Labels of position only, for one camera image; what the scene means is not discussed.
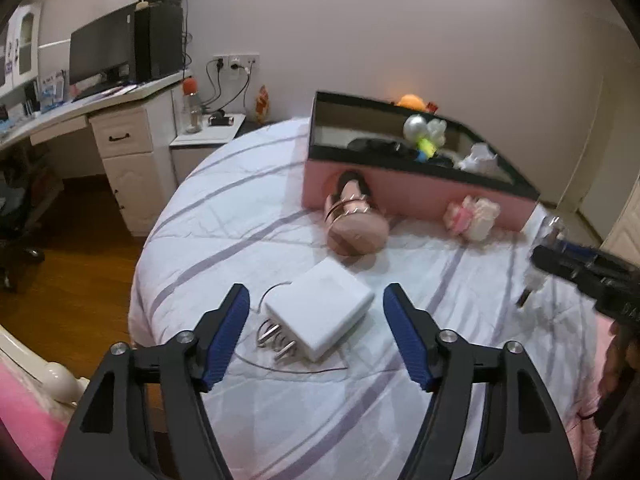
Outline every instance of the plastic bottle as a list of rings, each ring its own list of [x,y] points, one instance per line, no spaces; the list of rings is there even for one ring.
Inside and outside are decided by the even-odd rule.
[[[198,83],[193,77],[182,82],[184,93],[185,133],[196,134],[202,130],[202,105],[198,97]]]

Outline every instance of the wall outlet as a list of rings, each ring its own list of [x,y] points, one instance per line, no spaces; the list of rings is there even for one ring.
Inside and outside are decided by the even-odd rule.
[[[213,56],[211,56],[211,64],[209,65],[209,71],[212,74],[216,73],[216,62],[218,61],[218,59],[222,58],[222,70],[224,70],[225,68],[228,68],[229,66],[229,54],[214,54]]]
[[[235,64],[244,66],[246,68],[250,68],[252,72],[258,69],[258,65],[260,63],[260,55],[259,54],[229,54],[228,56],[229,62],[229,78],[230,79],[238,79],[244,77],[244,70],[242,68],[234,70],[231,67]]]

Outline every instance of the blue gripper pad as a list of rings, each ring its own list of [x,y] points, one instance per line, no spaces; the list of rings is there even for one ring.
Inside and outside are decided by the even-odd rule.
[[[244,328],[244,322],[249,315],[249,304],[249,291],[243,286],[226,311],[225,319],[220,323],[209,345],[207,369],[202,376],[209,390],[225,376],[226,368],[229,366],[238,338]]]
[[[427,368],[427,349],[415,331],[414,324],[407,316],[393,286],[385,289],[382,300],[386,322],[394,335],[396,344],[412,381],[423,390],[430,386],[433,377]]]

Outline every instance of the white door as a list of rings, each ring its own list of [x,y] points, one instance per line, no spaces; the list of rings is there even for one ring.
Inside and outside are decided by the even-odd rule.
[[[14,88],[12,68],[14,66],[14,25],[15,13],[0,32],[0,97]]]
[[[640,69],[617,71],[609,142],[580,211],[607,238],[640,173]]]
[[[640,184],[637,182],[625,210],[602,248],[640,266]]]
[[[148,234],[166,203],[153,154],[115,156],[102,163],[127,228],[136,236]]]
[[[14,28],[14,87],[38,77],[40,4],[18,7]]]

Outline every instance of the white bedsheet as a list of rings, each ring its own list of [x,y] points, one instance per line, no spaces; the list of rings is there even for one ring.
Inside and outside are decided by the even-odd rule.
[[[180,186],[136,268],[130,334],[150,346],[193,328],[244,283],[252,311],[225,379],[204,403],[234,478],[395,479],[430,395],[410,381],[382,311],[382,291],[401,283],[417,308],[468,341],[523,343],[565,423],[574,417],[593,367],[590,300],[548,280],[526,307],[527,251],[545,214],[520,234],[496,233],[480,246],[437,224],[392,219],[386,248],[344,263],[376,292],[364,320],[321,365],[271,363],[256,349],[261,296],[328,255],[321,214],[300,205],[308,120],[241,137],[216,151]],[[482,411],[474,388],[456,475],[470,468]]]

